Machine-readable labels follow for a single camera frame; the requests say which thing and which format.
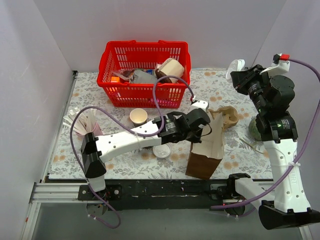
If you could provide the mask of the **white plastic cup lid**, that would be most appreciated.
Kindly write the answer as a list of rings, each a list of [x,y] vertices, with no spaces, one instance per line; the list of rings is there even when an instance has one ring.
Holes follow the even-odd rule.
[[[170,156],[172,149],[169,144],[162,144],[153,146],[152,148],[153,154],[159,159],[165,159]]]

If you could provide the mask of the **brown paper bag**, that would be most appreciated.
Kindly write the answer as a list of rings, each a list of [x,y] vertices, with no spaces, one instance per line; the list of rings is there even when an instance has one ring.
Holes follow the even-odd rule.
[[[190,147],[185,174],[189,177],[208,180],[224,157],[224,124],[223,115],[208,110],[210,124],[203,130],[205,136],[201,143],[193,143]]]

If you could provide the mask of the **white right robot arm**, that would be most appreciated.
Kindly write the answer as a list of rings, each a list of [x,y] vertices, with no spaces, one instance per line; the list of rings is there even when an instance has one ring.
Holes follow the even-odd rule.
[[[284,75],[269,76],[259,64],[230,73],[233,87],[248,95],[257,109],[256,126],[268,152],[275,188],[266,195],[248,175],[233,178],[226,186],[227,195],[243,195],[258,210],[267,230],[301,227],[318,223],[320,213],[312,209],[303,188],[298,163],[298,131],[288,112],[295,97],[294,82]]]

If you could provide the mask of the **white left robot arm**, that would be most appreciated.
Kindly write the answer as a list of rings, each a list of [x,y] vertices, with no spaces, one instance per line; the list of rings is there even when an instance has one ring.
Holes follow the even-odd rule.
[[[196,108],[185,114],[173,111],[154,118],[138,127],[110,135],[85,135],[81,156],[89,194],[101,200],[109,194],[105,183],[105,163],[135,150],[188,141],[201,143],[203,128],[210,124],[208,114]]]

